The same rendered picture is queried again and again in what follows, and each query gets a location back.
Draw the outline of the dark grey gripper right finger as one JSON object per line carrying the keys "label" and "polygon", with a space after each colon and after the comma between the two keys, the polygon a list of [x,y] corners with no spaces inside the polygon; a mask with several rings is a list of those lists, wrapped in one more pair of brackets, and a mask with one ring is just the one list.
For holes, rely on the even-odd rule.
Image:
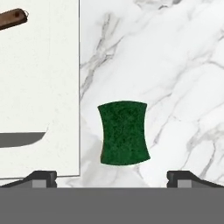
{"label": "dark grey gripper right finger", "polygon": [[223,188],[223,185],[200,179],[190,171],[168,171],[166,177],[168,188]]}

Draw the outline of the green sponge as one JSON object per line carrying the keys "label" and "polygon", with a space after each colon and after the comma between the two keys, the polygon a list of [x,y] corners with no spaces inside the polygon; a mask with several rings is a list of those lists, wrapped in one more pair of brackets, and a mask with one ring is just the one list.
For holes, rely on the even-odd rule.
{"label": "green sponge", "polygon": [[98,107],[103,127],[101,163],[135,165],[149,160],[144,119],[147,104],[113,101]]}

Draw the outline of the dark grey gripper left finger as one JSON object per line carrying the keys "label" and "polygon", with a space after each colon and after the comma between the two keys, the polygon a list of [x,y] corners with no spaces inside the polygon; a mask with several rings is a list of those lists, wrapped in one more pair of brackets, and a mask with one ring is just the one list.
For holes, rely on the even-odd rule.
{"label": "dark grey gripper left finger", "polygon": [[1,188],[56,188],[56,179],[56,171],[34,171],[22,180],[1,185]]}

